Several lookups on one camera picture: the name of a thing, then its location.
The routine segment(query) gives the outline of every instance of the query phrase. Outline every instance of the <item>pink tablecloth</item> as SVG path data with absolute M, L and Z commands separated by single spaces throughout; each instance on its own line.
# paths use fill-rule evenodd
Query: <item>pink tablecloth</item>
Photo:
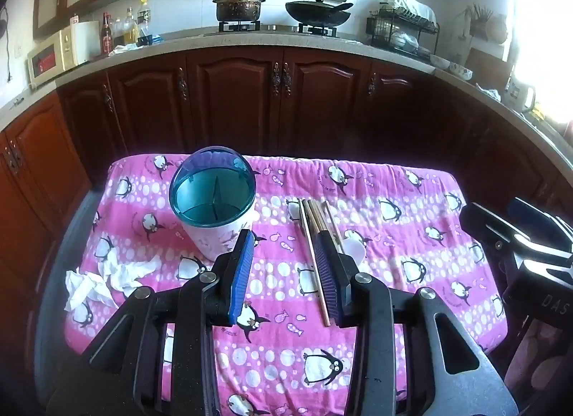
M 185 157 L 167 155 L 163 161 L 155 155 L 132 156 L 111 167 L 81 273 L 97 272 L 98 260 L 117 247 L 119 262 L 159 256 L 162 266 L 141 283 L 157 291 L 184 283 L 177 277 L 181 260 L 202 259 L 168 202 L 169 182 Z M 297 198 L 330 202 L 341 232 L 366 246 L 361 271 L 410 292 L 432 286 L 484 349 L 505 337 L 505 315 L 483 251 L 459 228 L 458 214 L 465 202 L 451 175 L 348 161 L 248 161 L 260 174 L 253 226 L 258 245 L 244 307 L 262 320 L 249 334 L 237 325 L 214 330 L 225 416 L 340 414 L 345 407 L 355 330 L 322 326 L 309 280 L 307 246 L 288 211 L 288 202 Z M 209 269 L 211 263 L 203 261 Z M 121 304 L 122 293 L 113 293 Z M 102 303 L 88 304 L 91 324 L 74 322 L 73 313 L 65 324 L 67 342 L 77 352 L 115 311 Z M 395 342 L 396 386 L 402 390 L 405 351 L 398 326 Z M 342 362 L 341 368 L 330 369 L 332 356 Z M 163 396 L 168 399 L 171 364 L 166 358 Z

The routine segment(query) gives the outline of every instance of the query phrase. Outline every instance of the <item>metal screw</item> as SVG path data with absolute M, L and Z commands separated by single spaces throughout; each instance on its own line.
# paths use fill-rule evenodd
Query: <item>metal screw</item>
M 203 272 L 199 276 L 199 280 L 201 280 L 204 284 L 210 284 L 217 280 L 217 274 L 211 271 Z
M 359 284 L 369 284 L 372 281 L 372 276 L 365 272 L 359 272 L 354 276 L 354 279 L 356 279 Z
M 135 290 L 134 295 L 138 300 L 145 300 L 149 295 L 151 295 L 151 288 L 148 286 L 141 286 Z
M 433 300 L 435 298 L 435 291 L 428 286 L 420 289 L 420 296 L 426 300 Z

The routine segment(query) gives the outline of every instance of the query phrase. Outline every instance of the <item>white bowl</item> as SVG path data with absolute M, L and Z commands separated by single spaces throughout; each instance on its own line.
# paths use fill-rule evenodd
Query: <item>white bowl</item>
M 454 62 L 450 62 L 450 66 L 448 67 L 448 71 L 454 74 L 456 77 L 461 78 L 462 80 L 468 81 L 472 78 L 473 72 L 469 69 L 466 69 L 463 65 L 459 65 Z
M 448 67 L 450 66 L 450 61 L 433 54 L 430 54 L 430 63 L 434 67 L 442 69 L 443 71 L 448 70 Z

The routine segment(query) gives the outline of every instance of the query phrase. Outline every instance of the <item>bright window light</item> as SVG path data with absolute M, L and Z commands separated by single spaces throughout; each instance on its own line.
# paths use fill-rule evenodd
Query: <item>bright window light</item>
M 515 0 L 515 76 L 533 85 L 542 111 L 562 123 L 573 119 L 571 26 L 573 0 Z

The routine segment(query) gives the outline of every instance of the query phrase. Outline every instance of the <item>microwave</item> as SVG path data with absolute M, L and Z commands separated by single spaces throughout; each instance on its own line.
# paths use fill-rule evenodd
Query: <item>microwave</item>
M 32 88 L 101 54 L 99 22 L 73 23 L 28 53 Z

